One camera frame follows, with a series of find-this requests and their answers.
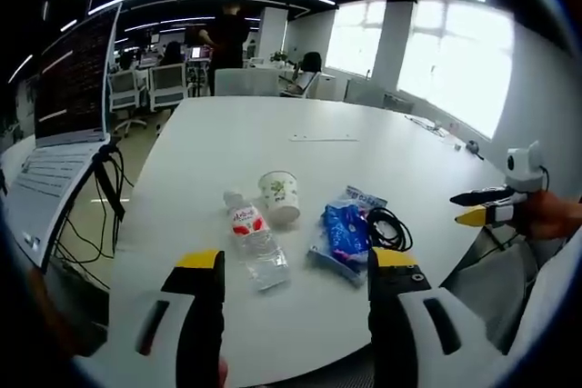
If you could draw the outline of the person's right hand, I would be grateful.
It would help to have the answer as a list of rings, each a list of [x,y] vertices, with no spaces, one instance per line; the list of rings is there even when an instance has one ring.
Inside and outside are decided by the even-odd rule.
[[[512,225],[531,240],[569,238],[581,226],[581,203],[538,191],[515,207]]]

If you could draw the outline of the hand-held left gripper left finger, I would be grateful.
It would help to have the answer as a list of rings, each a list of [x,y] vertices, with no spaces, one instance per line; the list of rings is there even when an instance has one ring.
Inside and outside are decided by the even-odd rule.
[[[225,254],[184,255],[111,325],[107,387],[220,387]]]

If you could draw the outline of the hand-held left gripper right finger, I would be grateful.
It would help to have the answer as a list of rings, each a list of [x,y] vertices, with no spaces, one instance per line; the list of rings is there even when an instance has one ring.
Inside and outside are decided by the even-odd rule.
[[[478,386],[501,357],[481,318],[407,252],[369,251],[368,300],[375,387]]]

